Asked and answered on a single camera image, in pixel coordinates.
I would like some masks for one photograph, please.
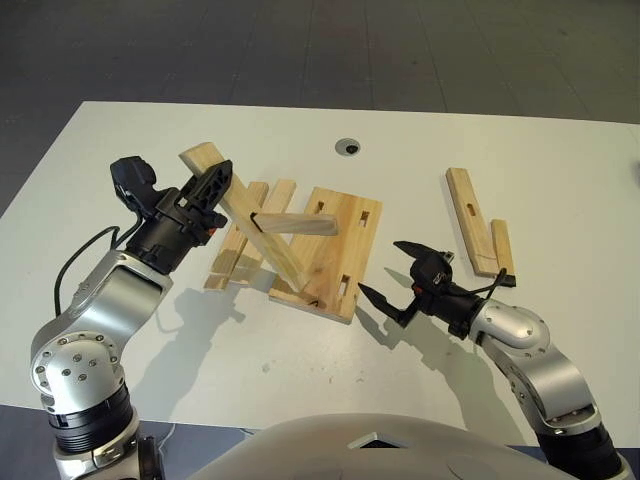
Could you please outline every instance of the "wooden plank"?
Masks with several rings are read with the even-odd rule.
[[[201,143],[182,152],[180,158],[195,175],[202,175],[210,166],[224,161],[213,143]],[[280,235],[263,233],[253,223],[251,214],[259,212],[260,206],[248,195],[246,187],[236,174],[233,174],[231,185],[220,201],[220,206],[291,288],[294,291],[302,290],[309,281],[302,264]]]
[[[336,217],[322,213],[259,213],[254,215],[253,221],[263,232],[269,233],[325,236],[338,234]]]
[[[247,192],[258,205],[264,203],[268,191],[269,184],[266,182],[250,182],[247,187]],[[236,262],[246,244],[247,236],[235,223],[232,224],[222,241],[218,255],[211,265],[209,278],[204,284],[205,290],[224,290],[227,288],[229,277],[231,277]]]
[[[316,187],[307,214],[334,215],[339,234],[333,237],[294,235],[291,250],[311,276],[296,293],[276,277],[269,296],[306,311],[349,323],[356,308],[358,282],[364,277],[382,203]]]
[[[493,236],[493,248],[498,259],[498,267],[507,269],[507,286],[516,286],[516,270],[513,266],[511,243],[509,242],[509,230],[505,220],[491,220],[491,234]]]
[[[498,261],[469,172],[465,168],[449,168],[446,177],[473,271],[476,275],[497,275]]]
[[[271,189],[269,198],[267,198],[262,206],[262,213],[283,213],[289,206],[295,190],[296,182],[293,180],[278,180],[276,185]],[[260,270],[262,259],[262,254],[253,243],[247,242],[247,246],[244,247],[244,251],[238,263],[236,263],[236,268],[233,269],[229,281],[240,285],[247,285],[258,270]]]

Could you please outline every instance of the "pine wood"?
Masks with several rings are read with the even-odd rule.
[[[293,192],[295,192],[295,190],[296,182],[293,180],[278,180],[262,206],[262,213],[285,212],[289,206],[289,202],[291,202],[291,198],[293,197]],[[240,259],[236,263],[236,268],[233,269],[233,273],[231,274],[229,281],[240,285],[249,284],[254,275],[258,270],[260,270],[262,260],[262,254],[258,249],[254,247],[251,242],[247,242],[242,255],[240,255]]]
[[[473,271],[476,275],[497,275],[498,261],[469,172],[464,168],[449,168],[446,177]]]
[[[515,275],[511,243],[509,242],[509,230],[505,220],[491,220],[491,233],[493,235],[493,247],[498,258],[498,267],[506,268],[507,275]]]
[[[258,205],[262,205],[269,191],[269,184],[266,182],[250,182],[247,191]],[[205,290],[224,290],[227,288],[229,277],[231,277],[236,262],[246,244],[247,236],[233,223],[229,227],[218,255],[211,265],[209,278],[204,284]]]
[[[190,148],[181,153],[180,158],[195,175],[202,175],[210,166],[224,161],[215,145],[209,142]],[[260,206],[249,196],[237,175],[233,174],[220,206],[292,290],[301,291],[309,280],[302,264],[280,235],[263,233],[253,223],[251,214],[259,212]]]
[[[338,234],[336,217],[327,214],[307,213],[259,213],[253,221],[263,232],[299,233],[302,235]]]
[[[315,187],[306,214],[334,215],[339,234],[333,237],[294,235],[291,250],[309,272],[299,293],[276,277],[269,296],[287,305],[345,323],[351,322],[367,260],[382,212],[382,203]]]

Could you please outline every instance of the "wooden piece with slot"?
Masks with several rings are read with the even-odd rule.
[[[497,275],[498,261],[469,172],[464,168],[449,168],[446,177],[473,271],[476,275]]]
[[[247,187],[247,192],[258,205],[263,204],[268,191],[269,184],[266,182],[250,182]],[[209,278],[204,284],[205,290],[224,290],[227,288],[229,277],[233,273],[236,262],[246,244],[247,236],[235,223],[232,224],[222,241],[218,255],[211,265]]]
[[[224,161],[213,143],[201,143],[182,152],[180,158],[196,176]],[[253,223],[251,213],[259,212],[260,206],[249,196],[237,175],[233,174],[220,206],[291,288],[302,290],[309,281],[302,264],[280,235],[261,232]]]
[[[339,233],[333,237],[294,235],[291,250],[309,272],[310,280],[296,293],[276,277],[269,296],[276,301],[349,323],[356,308],[358,282],[382,212],[376,200],[315,187],[307,214],[335,215]]]
[[[283,213],[289,206],[295,190],[296,182],[293,180],[278,180],[262,206],[262,213]],[[233,269],[229,281],[241,285],[248,284],[258,270],[260,270],[261,264],[262,254],[253,243],[248,242],[244,247],[238,263],[236,263],[236,268]]]
[[[491,220],[491,234],[493,236],[493,247],[498,258],[498,267],[507,269],[507,277],[505,277],[503,285],[515,287],[516,271],[513,266],[507,222],[505,220]]]
[[[308,213],[259,213],[253,221],[260,230],[269,233],[299,233],[333,236],[338,234],[336,217]]]

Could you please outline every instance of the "table surface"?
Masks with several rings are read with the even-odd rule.
[[[343,137],[362,150],[334,151]],[[132,216],[109,164],[140,155],[158,185],[182,186],[178,153],[214,141],[245,182],[293,178],[290,211],[314,186],[381,200],[365,281],[393,303],[410,299],[410,259],[394,240],[457,256],[473,275],[444,173],[470,170],[485,219],[509,223],[518,287],[495,297],[525,306],[587,378],[618,447],[640,446],[640,128],[588,121],[287,108],[84,103],[0,219],[0,402],[39,408],[30,384],[33,334],[53,315],[58,269],[106,225]],[[335,412],[412,415],[508,444],[535,444],[505,380],[482,351],[420,316],[402,331],[364,297],[351,325],[269,301],[256,288],[203,292],[224,232],[193,250],[123,364],[142,418],[264,428]],[[67,303],[105,252],[68,272]]]

